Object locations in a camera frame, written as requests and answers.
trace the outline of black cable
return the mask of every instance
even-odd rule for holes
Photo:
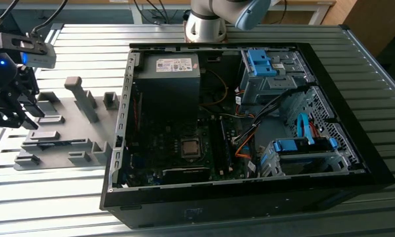
[[[136,5],[136,9],[137,9],[140,15],[143,16],[143,18],[145,19],[145,21],[148,21],[151,24],[155,24],[152,21],[149,21],[149,20],[147,19],[147,17],[145,17],[144,14],[143,14],[143,11],[140,11],[140,8],[139,8],[139,5],[137,5],[136,0],[133,0],[133,3],[135,3],[135,5]]]
[[[173,15],[172,15],[171,19],[169,19],[169,22],[172,21],[172,19],[176,16],[177,12],[179,12],[179,10],[176,10],[176,12],[173,13]]]
[[[287,6],[288,6],[288,3],[287,3],[287,0],[284,0],[284,11],[283,11],[282,19],[279,21],[275,21],[275,22],[270,23],[270,25],[276,24],[276,23],[282,24],[283,19],[286,17],[286,13],[287,13]]]
[[[160,18],[160,16],[157,16],[157,15],[153,13],[153,11],[155,11],[155,10],[152,10],[152,9],[148,10],[148,12],[152,14],[152,18]]]
[[[282,19],[279,20],[279,24],[282,24],[282,22],[283,22],[283,19],[286,17],[286,13],[287,13],[287,0],[284,0],[284,12],[283,12]]]
[[[164,7],[164,4],[163,4],[163,1],[161,1],[161,0],[159,0],[159,4],[160,4],[160,6],[163,7],[163,11],[164,11],[164,13],[165,13],[167,24],[169,24],[168,13],[167,13],[167,10],[165,10],[165,7]]]
[[[262,120],[260,118],[270,115],[270,113],[272,113],[275,110],[278,110],[279,106],[280,106],[280,100],[298,93],[298,92],[303,92],[307,91],[310,89],[310,85],[303,85],[299,86],[296,89],[288,89],[283,94],[280,94],[279,96],[276,96],[262,108],[262,110],[258,112],[258,114],[255,115],[255,118],[251,121],[251,126],[248,127],[248,129],[246,130],[246,132],[238,136],[235,138],[235,141],[239,141],[240,139],[243,139],[246,137],[247,134],[250,134],[254,129],[258,128]]]
[[[60,5],[60,7],[57,8],[57,10],[55,11],[55,13],[51,15],[51,17],[48,18],[48,20],[37,25],[36,27],[33,27],[31,34],[35,35],[37,33],[37,31],[44,28],[52,21],[53,19],[57,17],[57,15],[60,14],[60,12],[63,11],[65,5],[67,5],[68,0],[63,0],[63,3]]]
[[[7,10],[4,11],[3,15],[0,16],[0,20],[4,20],[5,17],[11,14],[11,11],[13,10],[13,8],[16,7],[19,3],[19,0],[13,0],[13,2],[11,3],[11,5],[8,6]]]
[[[167,22],[168,21],[168,18],[165,18],[163,12],[156,8],[156,6],[153,5],[153,3],[149,0],[147,0],[147,2],[151,4],[151,6],[153,7],[153,9],[159,12],[160,16],[163,17],[163,19]]]

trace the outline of power cable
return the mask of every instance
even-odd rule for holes
[[[11,11],[13,10],[13,8],[16,7],[19,3],[19,0],[13,0],[13,2],[11,3],[11,5],[8,6],[7,10],[4,11],[4,13],[0,16],[0,20],[4,20],[5,17],[11,14]]]
[[[164,7],[164,4],[163,4],[163,1],[161,1],[161,0],[159,0],[159,4],[160,4],[160,6],[163,7],[163,11],[164,11],[164,13],[165,13],[167,24],[169,24],[168,13],[167,13],[167,10],[165,10],[165,7]]]
[[[137,9],[137,11],[139,11],[139,14],[140,14],[141,17],[144,18],[144,20],[148,21],[151,24],[155,24],[155,22],[152,22],[152,21],[149,21],[149,19],[147,19],[147,17],[145,17],[144,14],[143,14],[143,11],[140,11],[140,8],[139,8],[139,5],[137,5],[136,0],[133,0],[133,3],[135,3],[135,5],[136,5],[136,9]]]
[[[153,5],[153,3],[149,0],[147,0],[147,2],[151,4],[151,6],[153,7],[153,9],[157,11],[157,13],[160,14],[160,16],[165,20],[165,22],[168,22],[168,18],[165,18],[163,12],[156,8],[156,6]]]
[[[284,17],[286,17],[286,13],[287,13],[287,7],[288,7],[288,3],[287,3],[287,0],[284,0],[284,11],[283,11],[282,19],[279,21],[270,23],[270,25],[276,24],[276,23],[282,24]]]
[[[64,7],[67,5],[67,2],[68,2],[68,0],[63,0],[61,5],[59,6],[57,10],[51,15],[51,17],[48,18],[48,20],[43,24],[40,24],[36,27],[33,27],[32,32],[31,32],[32,35],[36,35],[37,31],[40,29],[43,29],[55,20],[55,18],[57,17],[57,15],[60,14],[60,12],[64,9]]]

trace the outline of aluminum table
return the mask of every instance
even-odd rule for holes
[[[231,42],[308,42],[395,175],[395,82],[351,31],[338,26],[228,28]],[[132,42],[183,42],[180,25],[55,25],[53,70],[37,70],[41,91],[72,96],[67,76],[81,76],[93,95],[121,94]],[[129,230],[99,209],[104,167],[16,171],[13,160],[25,129],[0,129],[0,235],[12,237],[109,236],[395,236],[395,185],[327,211]]]

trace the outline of wire bundle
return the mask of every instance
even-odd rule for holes
[[[255,115],[255,118],[251,121],[251,126],[247,128],[247,130],[244,131],[244,133],[242,135],[239,135],[235,139],[234,142],[240,141],[246,136],[247,139],[244,140],[244,142],[242,143],[242,145],[239,146],[239,149],[236,151],[236,157],[246,157],[246,158],[251,158],[248,155],[243,155],[239,154],[240,150],[243,149],[244,145],[247,144],[247,142],[250,141],[250,139],[252,138],[252,136],[255,135],[256,129],[262,123],[262,119],[270,114],[272,113],[275,110],[278,110],[279,106],[280,106],[280,101],[283,98],[286,98],[287,96],[298,93],[298,92],[303,92],[307,91],[310,88],[310,86],[300,86],[296,89],[290,89],[287,90],[283,94],[280,94],[279,96],[276,96],[262,108],[262,110],[259,111],[259,113]]]
[[[156,12],[160,14],[160,16],[163,17],[163,19],[164,19],[164,21],[165,21],[165,24],[169,24],[169,20],[172,20],[173,17],[172,17],[171,19],[168,19],[168,13],[167,13],[165,6],[164,6],[164,4],[163,4],[163,1],[159,0],[159,4],[161,5],[161,8],[163,8],[163,12],[164,12],[164,13],[156,8],[156,6],[153,5],[153,3],[152,3],[149,0],[147,0],[147,2],[148,2],[149,5],[152,6],[152,8],[156,10]],[[139,11],[141,17],[144,18],[144,20],[148,21],[148,23],[155,24],[155,22],[152,22],[152,21],[144,16],[143,11],[141,11],[140,8],[139,8],[139,5],[137,5],[136,0],[133,0],[133,3],[135,3],[136,9],[137,9],[137,11]]]

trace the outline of sticker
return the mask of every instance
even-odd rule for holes
[[[242,105],[242,97],[240,96],[236,96],[236,104]]]
[[[278,64],[272,64],[272,68],[275,69],[284,69],[284,65],[282,63],[278,63]]]
[[[156,72],[191,72],[192,59],[191,58],[161,58],[156,61]]]
[[[255,172],[256,171],[256,165],[250,161],[248,162],[248,168],[250,168],[250,170],[252,171],[252,172]]]

